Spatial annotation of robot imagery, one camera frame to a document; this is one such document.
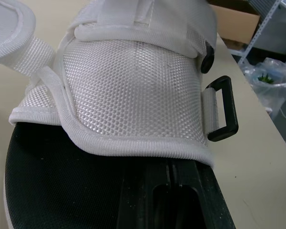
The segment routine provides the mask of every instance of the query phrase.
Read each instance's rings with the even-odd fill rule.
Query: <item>white mesh fabric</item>
[[[51,98],[51,93],[46,85],[34,87],[21,101],[18,107],[56,107]]]
[[[92,131],[205,144],[191,59],[142,42],[73,40],[63,62],[78,118]]]

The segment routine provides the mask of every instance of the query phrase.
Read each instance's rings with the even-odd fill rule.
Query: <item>green plant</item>
[[[266,76],[261,76],[258,78],[259,81],[262,81],[264,83],[268,83],[268,84],[273,84],[274,80],[271,79],[268,75]]]

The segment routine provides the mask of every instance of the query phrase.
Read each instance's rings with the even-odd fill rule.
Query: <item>white table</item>
[[[35,35],[58,47],[87,0],[22,2],[36,15]],[[204,76],[203,87],[222,75],[232,78],[239,131],[229,139],[210,143],[216,178],[236,228],[286,229],[286,144],[220,38],[217,45],[215,63]],[[13,131],[8,117],[21,101],[27,83],[25,76],[0,66],[0,229],[8,228],[3,207],[5,157]],[[224,125],[221,103],[219,116]]]

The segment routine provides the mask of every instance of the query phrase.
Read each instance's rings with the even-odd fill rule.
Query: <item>black foam padding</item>
[[[115,228],[125,163],[83,152],[59,126],[18,123],[5,172],[14,229]]]

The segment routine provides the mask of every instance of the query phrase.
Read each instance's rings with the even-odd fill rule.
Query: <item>plastic bag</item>
[[[247,62],[240,68],[273,120],[286,101],[286,64],[266,58],[256,66]]]

